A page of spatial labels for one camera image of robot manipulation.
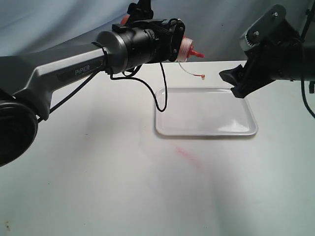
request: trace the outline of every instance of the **white table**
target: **white table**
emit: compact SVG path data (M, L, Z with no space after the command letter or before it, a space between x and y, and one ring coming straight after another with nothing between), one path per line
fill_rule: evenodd
M169 87L216 87L228 86L218 72L239 63L184 65L205 81L164 66ZM138 77L163 86L159 65ZM0 168L0 235L315 235L315 120L300 83L272 83L248 101L252 138L166 139L142 84L97 75Z

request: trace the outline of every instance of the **white tabletop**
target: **white tabletop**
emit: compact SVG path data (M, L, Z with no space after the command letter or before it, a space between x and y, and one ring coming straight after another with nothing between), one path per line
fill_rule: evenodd
M228 86L218 72L239 63L184 64L204 81L164 66L169 87L216 87ZM138 77L163 86L158 64ZM167 139L142 84L97 75L0 168L0 235L314 235L315 120L300 83L274 82L248 101L252 138Z

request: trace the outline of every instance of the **red stain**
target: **red stain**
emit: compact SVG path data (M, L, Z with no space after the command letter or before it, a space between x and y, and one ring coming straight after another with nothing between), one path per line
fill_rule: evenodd
M203 165L202 162L200 160L198 160L198 158L193 155L192 153L186 151L185 149L183 149L180 146L175 146L176 148L176 152L185 160L189 161L189 163L191 163L192 165L194 165L197 169L202 170L203 169Z

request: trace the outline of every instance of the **white tray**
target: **white tray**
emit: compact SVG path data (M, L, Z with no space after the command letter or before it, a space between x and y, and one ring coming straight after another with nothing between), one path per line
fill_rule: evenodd
M161 106L165 89L157 91ZM166 136L249 136L258 131L246 99L229 88L168 88L165 112L156 110L156 129Z

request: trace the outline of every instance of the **white plastic tray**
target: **white plastic tray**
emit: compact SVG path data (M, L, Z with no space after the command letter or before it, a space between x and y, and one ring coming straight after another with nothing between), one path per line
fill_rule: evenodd
M165 89L157 91L161 106ZM165 112L156 110L156 129L166 136L249 136L258 131L246 99L229 88L169 88Z

